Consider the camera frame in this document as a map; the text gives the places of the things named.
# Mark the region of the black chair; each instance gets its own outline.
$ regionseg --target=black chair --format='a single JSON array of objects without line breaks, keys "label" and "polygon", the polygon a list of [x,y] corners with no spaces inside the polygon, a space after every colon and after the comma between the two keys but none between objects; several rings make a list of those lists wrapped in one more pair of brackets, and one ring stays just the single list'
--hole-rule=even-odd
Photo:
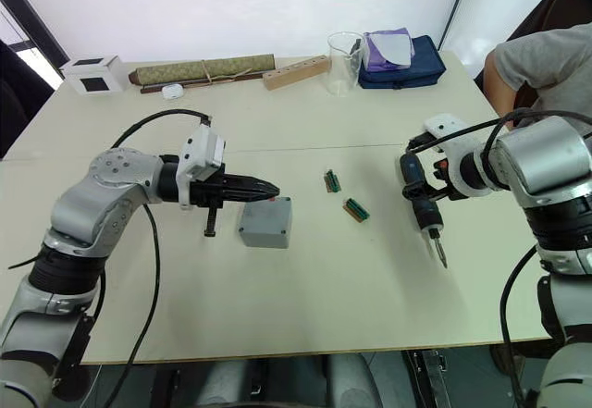
[{"label": "black chair", "polygon": [[0,158],[53,92],[49,84],[0,41]]}]

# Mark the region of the gray plastic box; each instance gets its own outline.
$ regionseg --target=gray plastic box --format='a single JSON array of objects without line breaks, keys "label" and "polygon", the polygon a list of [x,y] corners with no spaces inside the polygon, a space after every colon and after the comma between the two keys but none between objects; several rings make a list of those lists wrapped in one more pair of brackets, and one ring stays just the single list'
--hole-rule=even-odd
[{"label": "gray plastic box", "polygon": [[292,201],[276,197],[247,203],[242,211],[239,234],[253,248],[288,248],[292,223]]}]

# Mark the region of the purple cloth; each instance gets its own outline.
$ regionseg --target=purple cloth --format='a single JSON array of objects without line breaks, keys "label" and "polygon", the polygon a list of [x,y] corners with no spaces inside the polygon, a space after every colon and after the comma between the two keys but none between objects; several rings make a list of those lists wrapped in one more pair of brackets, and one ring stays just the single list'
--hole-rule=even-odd
[{"label": "purple cloth", "polygon": [[409,43],[411,45],[411,57],[415,55],[415,50],[413,49],[413,42],[411,41],[411,36],[409,36],[409,32],[406,28],[396,29],[395,31],[372,31],[372,32],[365,32],[364,38],[366,39],[367,44],[367,54],[364,58],[364,67],[367,72],[386,72],[388,70],[400,70],[402,68],[409,68],[409,66],[402,66],[399,64],[393,64],[385,57],[383,57],[374,43],[372,42],[372,35],[373,34],[381,34],[381,35],[407,35],[409,37]]}]

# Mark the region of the glass beaker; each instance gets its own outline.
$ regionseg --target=glass beaker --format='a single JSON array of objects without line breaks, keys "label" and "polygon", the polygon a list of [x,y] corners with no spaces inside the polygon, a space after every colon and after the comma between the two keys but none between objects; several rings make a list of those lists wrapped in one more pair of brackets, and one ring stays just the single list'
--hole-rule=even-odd
[{"label": "glass beaker", "polygon": [[338,31],[329,35],[327,42],[330,62],[327,89],[336,96],[345,96],[358,82],[365,39],[354,31]]}]

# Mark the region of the white wall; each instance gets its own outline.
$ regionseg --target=white wall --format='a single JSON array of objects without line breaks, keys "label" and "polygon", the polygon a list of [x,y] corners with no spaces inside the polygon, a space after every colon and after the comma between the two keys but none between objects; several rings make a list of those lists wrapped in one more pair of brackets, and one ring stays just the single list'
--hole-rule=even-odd
[{"label": "white wall", "polygon": [[406,26],[438,43],[454,0],[29,0],[70,57],[324,53],[333,31]]},{"label": "white wall", "polygon": [[452,50],[472,76],[487,53],[504,42],[541,0],[462,0],[442,46]]}]

